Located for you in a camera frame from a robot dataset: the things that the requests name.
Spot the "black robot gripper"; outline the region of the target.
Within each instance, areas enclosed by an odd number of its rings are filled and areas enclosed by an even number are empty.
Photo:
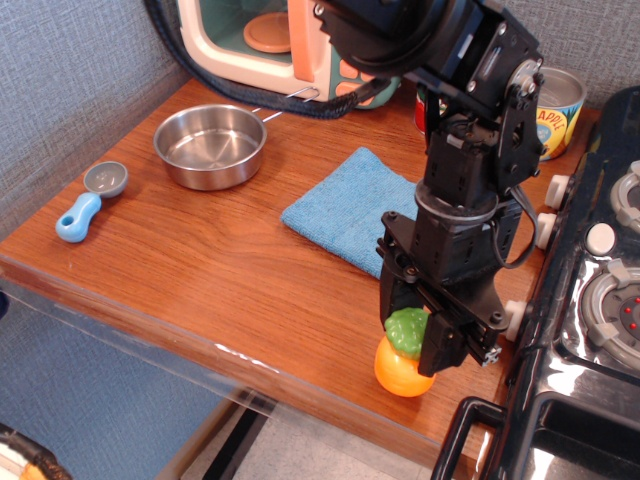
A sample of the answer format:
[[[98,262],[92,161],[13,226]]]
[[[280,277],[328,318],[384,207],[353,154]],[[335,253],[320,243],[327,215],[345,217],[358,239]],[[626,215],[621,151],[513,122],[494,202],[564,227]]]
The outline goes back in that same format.
[[[420,375],[459,367],[468,356],[482,366],[498,360],[508,321],[494,279],[506,266],[521,214],[513,199],[485,213],[445,216],[419,207],[415,219],[383,214],[380,322],[406,308],[429,311]]]

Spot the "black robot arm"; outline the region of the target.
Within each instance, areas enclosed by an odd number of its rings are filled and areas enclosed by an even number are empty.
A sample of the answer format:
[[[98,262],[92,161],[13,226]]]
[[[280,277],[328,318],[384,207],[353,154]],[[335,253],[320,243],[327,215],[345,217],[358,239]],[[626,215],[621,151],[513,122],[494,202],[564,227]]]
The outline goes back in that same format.
[[[522,216],[523,183],[543,151],[536,111],[538,43],[493,1],[321,1],[331,44],[374,87],[394,77],[425,93],[427,164],[414,218],[382,217],[380,315],[430,313],[418,371],[432,376],[472,357],[499,355],[508,325],[494,279]]]

